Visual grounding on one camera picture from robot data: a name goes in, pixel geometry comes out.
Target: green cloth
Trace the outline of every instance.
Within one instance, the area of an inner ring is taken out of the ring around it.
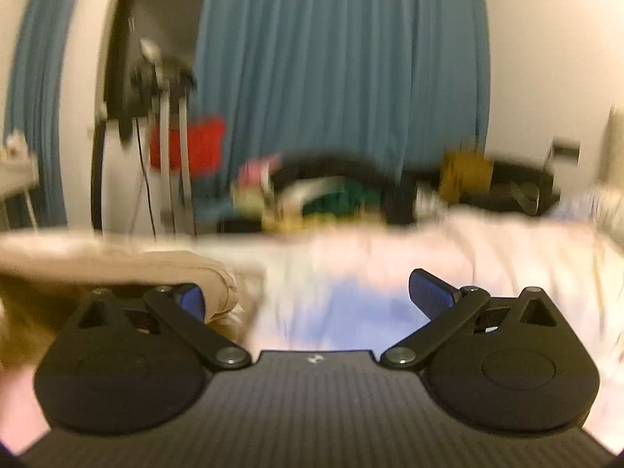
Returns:
[[[327,193],[305,204],[303,215],[315,213],[331,213],[337,218],[353,216],[362,207],[379,206],[381,204],[381,192],[364,188],[357,181],[345,179],[337,192]]]

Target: small black device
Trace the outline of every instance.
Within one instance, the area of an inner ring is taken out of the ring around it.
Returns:
[[[543,290],[496,299],[422,269],[409,283],[431,322],[379,361],[367,351],[264,351],[252,363],[185,311],[176,289],[151,289],[126,309],[110,291],[96,291],[37,369],[35,393],[51,432],[20,461],[28,468],[612,461],[581,428],[598,371]]]

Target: pink cloth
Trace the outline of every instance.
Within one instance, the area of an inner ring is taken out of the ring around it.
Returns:
[[[268,175],[278,169],[280,161],[278,154],[248,161],[238,169],[238,187],[261,186],[263,174]]]

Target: blue curtain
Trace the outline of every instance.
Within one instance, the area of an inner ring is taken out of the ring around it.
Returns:
[[[487,28],[484,0],[205,0],[191,113],[227,133],[196,197],[276,151],[352,152],[398,176],[484,139]]]
[[[7,106],[4,134],[18,128],[39,156],[41,187],[32,195],[41,225],[65,225],[59,162],[59,92],[69,23],[76,0],[29,0],[22,21]],[[22,202],[10,210],[13,226],[29,226]]]

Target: blue patch on bedsheet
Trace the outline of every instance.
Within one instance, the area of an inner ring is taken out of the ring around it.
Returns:
[[[334,282],[323,307],[302,306],[288,328],[290,342],[330,350],[372,350],[377,358],[429,319],[405,291],[385,294],[355,279]]]

